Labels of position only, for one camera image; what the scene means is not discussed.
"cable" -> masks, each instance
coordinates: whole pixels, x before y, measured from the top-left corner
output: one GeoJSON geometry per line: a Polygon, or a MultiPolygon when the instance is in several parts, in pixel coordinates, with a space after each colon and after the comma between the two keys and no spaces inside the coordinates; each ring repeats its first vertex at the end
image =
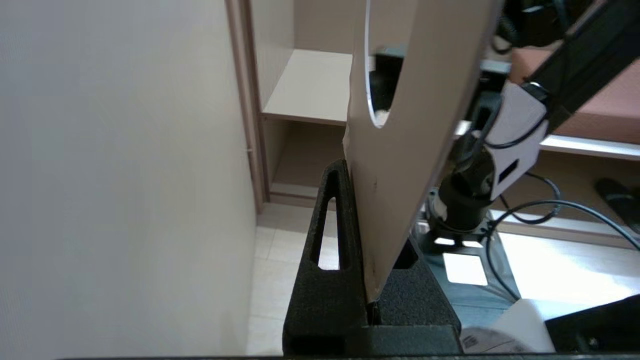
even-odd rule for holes
{"type": "MultiPolygon", "coordinates": [[[[554,199],[555,200],[560,200],[562,197],[562,194],[560,192],[560,188],[558,188],[558,186],[551,181],[550,179],[547,179],[546,177],[542,177],[530,172],[526,172],[525,175],[533,177],[534,179],[538,179],[540,181],[543,181],[544,183],[546,183],[547,185],[549,185],[551,187],[551,190],[554,192],[554,199]]],[[[509,204],[507,203],[507,199],[504,198],[503,195],[500,195],[500,201],[502,201],[502,205],[504,205],[504,207],[508,210],[511,208],[511,206],[509,206],[509,204]]],[[[523,224],[527,224],[527,225],[538,225],[538,224],[542,224],[545,223],[549,220],[551,220],[552,218],[556,217],[558,215],[558,213],[560,212],[560,209],[562,207],[560,205],[556,205],[553,210],[549,211],[549,213],[547,213],[545,216],[541,217],[541,218],[537,218],[537,219],[525,219],[522,218],[520,216],[518,216],[518,214],[514,213],[513,217],[515,217],[519,222],[523,223],[523,224]]]]}
{"type": "Polygon", "coordinates": [[[510,142],[506,142],[506,143],[498,143],[498,144],[494,144],[494,143],[490,143],[488,141],[484,141],[484,144],[487,147],[490,147],[491,149],[508,149],[510,147],[514,147],[516,145],[518,145],[519,143],[523,142],[524,140],[528,139],[528,137],[530,137],[533,133],[536,132],[536,130],[538,130],[538,128],[542,125],[542,123],[546,120],[545,117],[541,118],[540,120],[538,120],[538,122],[532,126],[532,128],[530,128],[526,133],[524,133],[524,135],[522,135],[521,137],[517,138],[516,140],[512,140],[510,142]]]}
{"type": "Polygon", "coordinates": [[[489,135],[493,127],[493,123],[495,119],[497,119],[498,114],[500,113],[500,107],[502,106],[502,96],[500,94],[496,94],[493,92],[482,92],[476,101],[476,107],[474,108],[473,114],[471,116],[471,123],[469,124],[469,129],[467,132],[461,137],[463,154],[458,156],[456,161],[456,170],[460,171],[462,167],[468,168],[468,166],[473,161],[474,157],[480,153],[482,150],[482,146],[485,143],[486,137],[489,135]],[[472,144],[471,139],[473,138],[472,132],[476,127],[478,122],[480,121],[479,116],[481,110],[489,110],[489,116],[487,119],[484,119],[484,126],[480,131],[480,135],[477,139],[474,140],[472,144]]]}
{"type": "Polygon", "coordinates": [[[502,287],[509,293],[509,295],[511,295],[515,300],[520,300],[520,297],[515,293],[515,291],[513,291],[504,282],[504,280],[502,280],[502,278],[498,274],[498,271],[496,271],[496,269],[495,269],[495,267],[493,265],[493,262],[491,261],[490,244],[491,244],[492,234],[495,231],[495,229],[497,228],[499,223],[501,223],[507,217],[513,215],[516,211],[520,211],[520,210],[525,209],[525,208],[531,208],[533,206],[540,206],[540,205],[564,206],[564,207],[567,207],[567,208],[573,208],[573,209],[585,212],[585,213],[591,215],[592,217],[595,217],[598,220],[602,221],[603,223],[611,226],[618,234],[622,235],[622,237],[624,239],[629,241],[629,243],[631,243],[631,245],[633,245],[637,250],[640,250],[640,241],[636,240],[633,236],[631,236],[628,232],[626,232],[622,227],[620,227],[620,225],[616,224],[613,220],[611,220],[610,218],[607,218],[603,214],[595,211],[594,209],[591,209],[591,208],[589,208],[589,207],[587,207],[585,205],[579,204],[577,202],[566,201],[566,200],[537,200],[537,201],[527,202],[525,204],[518,205],[513,209],[507,210],[498,219],[496,219],[495,221],[490,223],[489,230],[487,230],[487,232],[485,234],[486,244],[484,246],[485,247],[485,251],[486,251],[487,263],[489,264],[489,268],[491,269],[491,271],[493,273],[493,276],[496,278],[496,280],[498,280],[500,285],[502,285],[502,287]]]}

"wooden cabinet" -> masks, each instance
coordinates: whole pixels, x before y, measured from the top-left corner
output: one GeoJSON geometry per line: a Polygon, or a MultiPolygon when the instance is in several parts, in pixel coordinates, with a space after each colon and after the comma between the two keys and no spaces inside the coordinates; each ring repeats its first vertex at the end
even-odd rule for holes
{"type": "MultiPolygon", "coordinates": [[[[379,2],[377,9],[372,8],[370,33],[379,34],[378,45],[406,45],[416,1],[379,2]]],[[[250,2],[262,176],[265,198],[271,202],[313,206],[324,167],[344,156],[342,137],[349,104],[354,33],[351,19],[357,9],[353,3],[250,2]]],[[[464,132],[466,125],[461,120],[456,136],[464,132]]],[[[606,176],[629,187],[640,186],[640,145],[551,135],[543,141],[532,171],[555,181],[565,199],[582,202],[620,222],[594,191],[593,183],[606,176]]],[[[551,192],[543,183],[523,177],[505,196],[516,205],[550,198],[551,192]]],[[[496,202],[495,209],[500,208],[496,202]]],[[[591,221],[568,209],[560,217],[591,221]]]]}

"white floor tile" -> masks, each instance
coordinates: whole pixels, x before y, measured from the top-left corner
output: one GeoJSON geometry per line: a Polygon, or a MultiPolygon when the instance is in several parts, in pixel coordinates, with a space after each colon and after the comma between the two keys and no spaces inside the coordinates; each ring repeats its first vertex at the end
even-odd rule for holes
{"type": "Polygon", "coordinates": [[[265,204],[262,215],[278,218],[306,218],[310,220],[313,211],[314,210],[310,208],[269,203],[265,204]]]}
{"type": "Polygon", "coordinates": [[[284,320],[298,273],[298,264],[255,259],[251,315],[284,320]]]}
{"type": "Polygon", "coordinates": [[[307,237],[310,224],[311,214],[307,216],[306,213],[295,213],[282,217],[278,223],[278,230],[301,233],[307,237]]]}
{"type": "Polygon", "coordinates": [[[640,293],[634,250],[514,234],[500,238],[525,299],[597,306],[640,293]]]}
{"type": "Polygon", "coordinates": [[[275,227],[257,226],[255,228],[255,257],[266,259],[269,256],[269,250],[271,250],[271,243],[273,243],[273,235],[275,235],[275,227]]]}
{"type": "Polygon", "coordinates": [[[324,221],[324,233],[325,236],[332,238],[338,237],[338,219],[336,218],[335,211],[326,212],[326,220],[324,221]]]}
{"type": "Polygon", "coordinates": [[[269,260],[300,263],[307,233],[277,229],[269,251],[269,260]]]}
{"type": "Polygon", "coordinates": [[[323,236],[318,266],[323,270],[339,270],[338,238],[323,236]]]}
{"type": "Polygon", "coordinates": [[[272,229],[276,229],[278,227],[278,221],[282,217],[277,208],[274,207],[276,204],[265,203],[264,208],[262,209],[262,213],[258,215],[257,224],[258,226],[270,227],[272,229]]]}
{"type": "Polygon", "coordinates": [[[250,316],[246,355],[281,356],[283,324],[284,320],[250,316]]]}

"beige panel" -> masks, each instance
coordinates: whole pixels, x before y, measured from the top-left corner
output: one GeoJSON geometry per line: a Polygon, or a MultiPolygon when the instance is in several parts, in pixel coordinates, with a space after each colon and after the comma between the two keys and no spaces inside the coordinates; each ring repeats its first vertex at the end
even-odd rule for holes
{"type": "Polygon", "coordinates": [[[294,47],[293,0],[252,0],[260,108],[264,109],[294,47]]]}
{"type": "Polygon", "coordinates": [[[357,2],[346,155],[358,206],[367,298],[380,295],[434,185],[479,75],[500,1],[419,2],[385,127],[367,101],[365,1],[357,2]]]}
{"type": "Polygon", "coordinates": [[[225,5],[227,6],[234,60],[236,61],[236,77],[253,183],[253,199],[256,212],[259,214],[262,213],[262,207],[269,198],[269,188],[262,164],[264,147],[260,136],[260,105],[257,94],[258,80],[254,67],[255,59],[253,58],[251,14],[249,2],[246,0],[225,0],[225,5]]]}
{"type": "Polygon", "coordinates": [[[244,354],[225,3],[3,0],[0,34],[0,359],[244,354]]]}
{"type": "Polygon", "coordinates": [[[317,189],[324,168],[344,157],[343,136],[341,126],[292,123],[275,182],[317,189]]]}
{"type": "Polygon", "coordinates": [[[285,148],[287,135],[289,134],[289,122],[285,120],[262,121],[262,134],[264,141],[264,154],[267,163],[267,182],[271,188],[276,170],[280,164],[280,158],[285,148]]]}
{"type": "Polygon", "coordinates": [[[350,72],[349,54],[294,50],[265,116],[345,126],[350,72]]]}
{"type": "MultiPolygon", "coordinates": [[[[377,44],[406,45],[418,0],[372,0],[371,38],[377,44]]],[[[296,48],[351,54],[353,17],[360,8],[353,0],[295,2],[296,48]]]]}

